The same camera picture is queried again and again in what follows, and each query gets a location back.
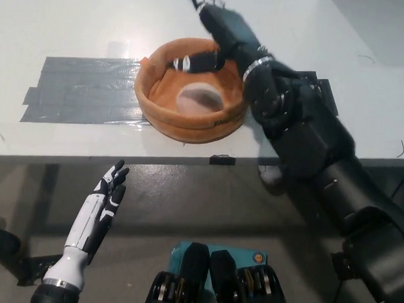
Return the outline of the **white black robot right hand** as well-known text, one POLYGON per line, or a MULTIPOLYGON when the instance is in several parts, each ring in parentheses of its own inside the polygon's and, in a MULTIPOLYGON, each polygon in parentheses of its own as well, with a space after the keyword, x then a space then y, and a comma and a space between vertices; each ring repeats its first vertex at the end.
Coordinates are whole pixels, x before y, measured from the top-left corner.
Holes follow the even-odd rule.
POLYGON ((274 61, 274 57, 262 47, 243 17, 227 9, 223 1, 189 1, 218 47, 177 57, 167 63, 167 68, 200 74, 216 72, 224 66, 226 60, 234 60, 241 70, 241 77, 245 79, 256 66, 274 61))

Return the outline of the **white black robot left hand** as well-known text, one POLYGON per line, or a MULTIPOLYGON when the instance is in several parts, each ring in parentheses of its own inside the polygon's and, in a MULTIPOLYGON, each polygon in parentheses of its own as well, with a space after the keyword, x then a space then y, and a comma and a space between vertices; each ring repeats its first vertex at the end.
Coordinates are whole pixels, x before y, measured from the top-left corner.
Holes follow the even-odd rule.
POLYGON ((81 292, 84 270, 90 265, 125 195, 129 169, 118 161, 98 181, 78 211, 64 244, 62 257, 44 275, 43 284, 81 292))

